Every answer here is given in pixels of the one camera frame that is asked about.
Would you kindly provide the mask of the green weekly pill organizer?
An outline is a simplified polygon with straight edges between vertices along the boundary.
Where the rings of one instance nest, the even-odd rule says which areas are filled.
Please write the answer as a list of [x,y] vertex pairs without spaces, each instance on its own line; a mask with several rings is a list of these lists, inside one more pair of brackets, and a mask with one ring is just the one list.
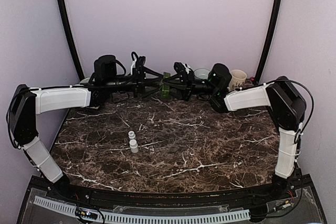
[[[169,72],[163,72],[163,78],[169,78],[171,74]],[[162,84],[161,86],[161,99],[169,98],[170,87],[166,84]]]

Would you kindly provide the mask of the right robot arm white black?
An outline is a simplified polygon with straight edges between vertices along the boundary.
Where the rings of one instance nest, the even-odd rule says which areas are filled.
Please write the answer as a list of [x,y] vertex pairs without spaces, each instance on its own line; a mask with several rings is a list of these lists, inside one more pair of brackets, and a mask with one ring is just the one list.
[[165,78],[163,84],[177,90],[182,100],[189,100],[193,94],[207,94],[211,107],[218,113],[267,106],[280,137],[275,175],[283,179],[291,176],[301,136],[309,122],[305,119],[307,103],[295,88],[296,81],[281,76],[264,84],[229,91],[232,75],[222,63],[214,64],[205,80],[196,79],[195,72],[180,62],[174,64],[174,69],[176,74]]

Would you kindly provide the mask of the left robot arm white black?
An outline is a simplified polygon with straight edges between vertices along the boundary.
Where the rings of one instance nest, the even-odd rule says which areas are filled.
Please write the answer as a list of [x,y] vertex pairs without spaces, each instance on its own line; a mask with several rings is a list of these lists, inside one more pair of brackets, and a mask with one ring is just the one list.
[[30,162],[54,184],[53,191],[63,201],[74,197],[68,178],[40,140],[36,116],[45,112],[70,108],[96,108],[115,92],[146,94],[146,87],[161,82],[163,75],[145,66],[145,57],[132,52],[130,73],[117,73],[125,66],[114,55],[103,55],[93,64],[94,72],[87,81],[73,86],[30,88],[20,84],[6,113],[9,140],[21,149]]

